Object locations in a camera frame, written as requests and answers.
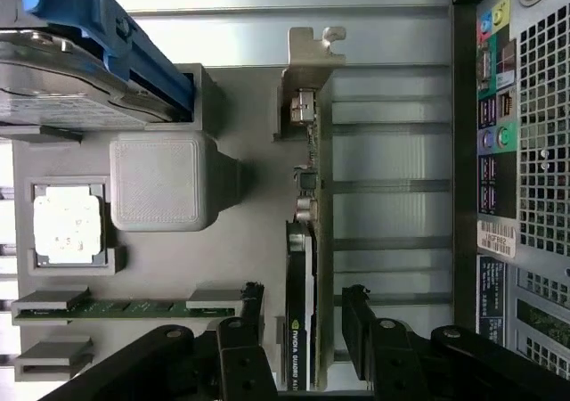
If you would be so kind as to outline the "green RAM stick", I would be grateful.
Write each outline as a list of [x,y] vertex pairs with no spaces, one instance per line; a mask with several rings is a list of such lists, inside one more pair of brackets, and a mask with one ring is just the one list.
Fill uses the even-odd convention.
[[23,320],[77,319],[175,319],[234,316],[236,307],[187,307],[183,300],[103,300],[88,299],[67,309],[22,309]]

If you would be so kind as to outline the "grey 3D-printed parts rack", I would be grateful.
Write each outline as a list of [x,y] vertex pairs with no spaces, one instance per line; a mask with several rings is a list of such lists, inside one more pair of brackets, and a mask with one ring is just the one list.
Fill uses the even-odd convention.
[[296,197],[292,170],[303,159],[304,148],[272,139],[280,68],[211,68],[208,75],[222,94],[218,148],[244,166],[242,202],[196,233],[117,233],[126,250],[126,267],[114,275],[35,276],[27,258],[33,243],[33,184],[108,175],[114,134],[89,132],[73,144],[16,142],[19,294],[71,286],[87,287],[99,299],[187,299],[198,288],[235,289],[260,282],[265,287],[264,346],[273,371],[280,372],[277,325],[285,309],[285,223]]

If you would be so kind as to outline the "silver CPU chip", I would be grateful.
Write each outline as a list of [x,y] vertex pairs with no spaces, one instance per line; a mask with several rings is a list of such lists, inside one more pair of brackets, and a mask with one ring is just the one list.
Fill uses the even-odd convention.
[[90,265],[102,252],[101,203],[89,186],[48,186],[33,207],[34,251],[41,265]]

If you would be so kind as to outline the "open black PC case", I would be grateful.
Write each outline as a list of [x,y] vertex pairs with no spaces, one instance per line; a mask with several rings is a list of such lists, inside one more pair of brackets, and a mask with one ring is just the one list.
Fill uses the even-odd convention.
[[570,401],[570,0],[452,0],[453,312],[488,401]]

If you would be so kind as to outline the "hard disk with blue bracket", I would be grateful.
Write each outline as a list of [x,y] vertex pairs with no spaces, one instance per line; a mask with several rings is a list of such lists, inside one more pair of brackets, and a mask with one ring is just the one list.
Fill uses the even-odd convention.
[[199,82],[116,0],[0,0],[0,124],[87,131],[193,122]]

